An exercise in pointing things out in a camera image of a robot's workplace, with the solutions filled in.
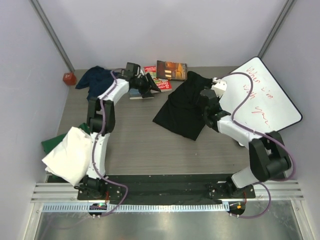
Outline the red cover book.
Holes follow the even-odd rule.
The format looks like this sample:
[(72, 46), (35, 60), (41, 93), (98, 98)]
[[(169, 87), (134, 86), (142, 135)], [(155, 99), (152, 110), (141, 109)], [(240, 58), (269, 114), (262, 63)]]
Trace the red cover book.
[(144, 66), (143, 67), (144, 73), (149, 73), (152, 77), (153, 81), (157, 85), (157, 87), (161, 90), (161, 92), (169, 92), (172, 90), (172, 85), (169, 80), (161, 79), (157, 77), (156, 66)]

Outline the black t shirt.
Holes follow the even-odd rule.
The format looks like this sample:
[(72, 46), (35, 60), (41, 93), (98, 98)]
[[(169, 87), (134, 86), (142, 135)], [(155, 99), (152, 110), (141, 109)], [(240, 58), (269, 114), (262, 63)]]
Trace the black t shirt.
[(172, 133), (196, 141), (205, 126), (203, 110), (198, 105), (200, 92), (212, 86), (213, 80), (194, 71), (187, 80), (171, 92), (152, 120)]

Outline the dark cover paperback book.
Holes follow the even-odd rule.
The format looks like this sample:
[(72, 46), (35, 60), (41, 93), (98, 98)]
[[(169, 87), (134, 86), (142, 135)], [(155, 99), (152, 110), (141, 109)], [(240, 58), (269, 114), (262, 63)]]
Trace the dark cover paperback book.
[(156, 62), (156, 76), (159, 79), (185, 81), (187, 79), (188, 65), (170, 61)]

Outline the white dry-erase board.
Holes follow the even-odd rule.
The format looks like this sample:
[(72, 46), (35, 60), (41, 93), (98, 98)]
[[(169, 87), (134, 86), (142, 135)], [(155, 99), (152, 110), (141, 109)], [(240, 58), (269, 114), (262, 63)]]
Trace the white dry-erase board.
[(222, 78), (226, 91), (219, 103), (241, 127), (257, 133), (286, 129), (302, 114), (259, 57), (253, 57)]

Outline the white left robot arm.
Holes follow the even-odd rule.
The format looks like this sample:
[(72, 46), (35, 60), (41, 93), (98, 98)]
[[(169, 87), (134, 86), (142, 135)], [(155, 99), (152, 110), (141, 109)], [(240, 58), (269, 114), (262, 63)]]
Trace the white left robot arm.
[(112, 70), (110, 75), (110, 86), (88, 100), (86, 124), (92, 141), (91, 162), (82, 183), (76, 187), (79, 200), (100, 200), (107, 194), (105, 161), (108, 140), (116, 124), (116, 103), (131, 89), (141, 94), (161, 91), (150, 74), (136, 63), (128, 62), (126, 68), (119, 73)]

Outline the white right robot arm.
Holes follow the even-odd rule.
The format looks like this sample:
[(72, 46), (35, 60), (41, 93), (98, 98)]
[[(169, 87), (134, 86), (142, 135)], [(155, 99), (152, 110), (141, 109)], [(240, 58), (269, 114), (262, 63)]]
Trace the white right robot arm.
[(205, 124), (214, 131), (227, 135), (244, 145), (249, 152), (249, 166), (226, 179), (226, 193), (238, 197), (255, 183), (269, 180), (284, 181), (285, 172), (293, 169), (289, 154), (279, 132), (258, 133), (241, 127), (232, 115), (221, 109), (220, 98), (212, 89), (200, 92), (197, 105), (203, 110)]

